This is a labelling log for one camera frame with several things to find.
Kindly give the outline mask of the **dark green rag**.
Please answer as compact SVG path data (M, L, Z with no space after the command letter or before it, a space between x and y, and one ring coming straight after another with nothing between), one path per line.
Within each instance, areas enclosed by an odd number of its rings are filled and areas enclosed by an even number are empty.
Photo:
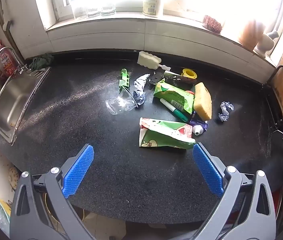
M31 70L40 70L49 67L54 61L54 56L48 53L33 58L29 68Z

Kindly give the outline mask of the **stainless steel sink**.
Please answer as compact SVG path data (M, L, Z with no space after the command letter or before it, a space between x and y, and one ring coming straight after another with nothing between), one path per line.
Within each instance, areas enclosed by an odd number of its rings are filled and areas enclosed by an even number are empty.
M10 145L17 138L23 116L50 72L50 67L15 74L7 79L0 91L0 135Z

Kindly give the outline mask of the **foil ball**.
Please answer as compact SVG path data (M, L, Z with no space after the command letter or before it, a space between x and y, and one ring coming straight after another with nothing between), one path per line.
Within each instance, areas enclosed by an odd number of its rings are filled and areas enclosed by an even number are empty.
M221 108L221 113L218 114L218 118L220 119L221 122L228 121L230 115L229 112L234 110L234 105L230 102L223 101L220 104L220 108Z

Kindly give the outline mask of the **green and white marker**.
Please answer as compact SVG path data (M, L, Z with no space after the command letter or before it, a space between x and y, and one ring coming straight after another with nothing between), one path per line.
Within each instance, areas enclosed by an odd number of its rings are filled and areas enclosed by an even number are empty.
M176 107L174 107L172 104L170 104L169 102L167 102L165 99L161 98L160 102L168 109L170 110L175 117L177 117L178 119L182 120L185 123L189 122L189 119Z

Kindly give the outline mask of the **black toy car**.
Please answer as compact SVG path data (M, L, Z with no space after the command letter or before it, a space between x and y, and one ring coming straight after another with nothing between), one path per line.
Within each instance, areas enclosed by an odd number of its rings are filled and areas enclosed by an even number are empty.
M148 83L151 85L156 85L159 81L163 79L164 75L161 72L154 72L151 77L148 79Z

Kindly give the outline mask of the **yellow plastic spool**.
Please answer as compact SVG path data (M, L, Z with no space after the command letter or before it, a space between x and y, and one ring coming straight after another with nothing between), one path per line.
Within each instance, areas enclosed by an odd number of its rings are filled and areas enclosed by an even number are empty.
M190 78L190 79L197 79L197 74L188 68L184 68L182 71L182 76Z

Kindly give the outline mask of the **green wet wipes pack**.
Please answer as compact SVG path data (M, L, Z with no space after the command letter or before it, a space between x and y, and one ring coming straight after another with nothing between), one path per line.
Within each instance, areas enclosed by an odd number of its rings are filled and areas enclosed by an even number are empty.
M163 98L184 113L189 115L193 113L194 95L166 83L164 79L156 84L153 95L159 99Z

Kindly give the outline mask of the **floral lid pot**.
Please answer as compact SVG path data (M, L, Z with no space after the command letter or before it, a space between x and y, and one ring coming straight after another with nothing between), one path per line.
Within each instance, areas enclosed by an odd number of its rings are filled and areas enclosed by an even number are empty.
M18 172L18 169L14 166L9 168L8 171L8 181L11 186L11 188L15 191L17 189L18 181L19 181L20 175Z

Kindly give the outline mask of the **green plastic toy piece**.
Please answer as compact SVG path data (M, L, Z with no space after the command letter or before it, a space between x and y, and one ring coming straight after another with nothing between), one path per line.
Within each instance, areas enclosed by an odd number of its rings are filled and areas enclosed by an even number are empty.
M127 69L123 68L121 70L121 76L119 79L119 91L121 92L123 88L129 88L129 87L130 87L130 76Z

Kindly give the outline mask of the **white sponge brush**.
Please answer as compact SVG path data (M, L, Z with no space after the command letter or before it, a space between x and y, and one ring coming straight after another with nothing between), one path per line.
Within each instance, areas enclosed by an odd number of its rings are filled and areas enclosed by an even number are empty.
M153 70L156 70L159 67L162 68L163 70L167 70L167 71L171 70L170 67L161 64L161 58L144 51L139 52L137 64Z

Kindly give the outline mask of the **chrome faucet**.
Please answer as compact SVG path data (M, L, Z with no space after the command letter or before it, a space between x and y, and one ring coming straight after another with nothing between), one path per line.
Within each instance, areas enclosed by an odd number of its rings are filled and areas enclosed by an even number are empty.
M9 46L0 48L0 73L6 77L10 77L27 70L29 70L27 64L20 60L13 48Z

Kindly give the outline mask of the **blue white wrapper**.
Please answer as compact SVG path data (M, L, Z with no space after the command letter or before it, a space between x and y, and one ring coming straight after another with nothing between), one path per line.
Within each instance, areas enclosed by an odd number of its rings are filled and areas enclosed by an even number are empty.
M146 94L144 88L149 77L150 74L144 74L138 77L133 83L133 98L138 106L142 105L145 102Z

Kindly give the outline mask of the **purple tube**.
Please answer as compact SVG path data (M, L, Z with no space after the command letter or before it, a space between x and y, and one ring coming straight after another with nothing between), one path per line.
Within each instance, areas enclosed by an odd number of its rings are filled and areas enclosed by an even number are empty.
M189 124L192 126L192 132L195 136L203 134L208 128L208 122L200 119L191 119Z

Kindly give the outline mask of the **clear plastic cup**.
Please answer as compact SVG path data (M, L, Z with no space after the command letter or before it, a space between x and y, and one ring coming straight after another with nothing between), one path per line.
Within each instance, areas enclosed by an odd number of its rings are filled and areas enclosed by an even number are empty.
M105 104L111 115L118 115L138 108L137 102L126 87L122 88L117 97L106 100Z

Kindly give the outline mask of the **yellow sponge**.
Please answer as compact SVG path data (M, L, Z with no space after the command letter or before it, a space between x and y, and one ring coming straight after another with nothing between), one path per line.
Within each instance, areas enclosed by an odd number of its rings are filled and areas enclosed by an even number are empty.
M200 82L195 85L195 97L193 109L203 121L212 118L212 100L211 95L204 83Z

